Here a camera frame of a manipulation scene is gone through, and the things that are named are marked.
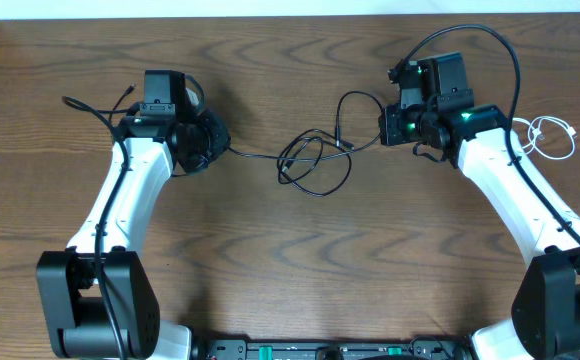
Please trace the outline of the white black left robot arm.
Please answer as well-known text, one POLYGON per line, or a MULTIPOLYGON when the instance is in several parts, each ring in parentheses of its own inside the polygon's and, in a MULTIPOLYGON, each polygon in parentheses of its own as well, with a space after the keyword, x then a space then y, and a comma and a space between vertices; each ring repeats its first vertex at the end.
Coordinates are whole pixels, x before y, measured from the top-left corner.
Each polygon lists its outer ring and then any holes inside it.
POLYGON ((181 166, 201 172, 230 145, 210 110, 125 116, 113 127, 112 162, 79 231, 45 251, 36 280, 52 351, 59 358, 195 359, 192 331, 161 319, 141 264, 156 200, 181 166))

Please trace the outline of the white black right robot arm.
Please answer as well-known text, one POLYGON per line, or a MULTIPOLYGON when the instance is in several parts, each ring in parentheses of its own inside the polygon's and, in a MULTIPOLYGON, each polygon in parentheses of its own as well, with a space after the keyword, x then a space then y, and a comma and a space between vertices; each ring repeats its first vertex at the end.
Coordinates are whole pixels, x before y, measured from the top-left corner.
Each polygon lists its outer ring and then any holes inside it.
POLYGON ((526 156, 509 119, 477 106, 463 75, 418 66, 389 76, 399 101, 379 119, 384 145, 429 145, 485 195, 526 273, 511 317, 474 332, 477 359, 555 359, 580 352, 580 217, 526 156))

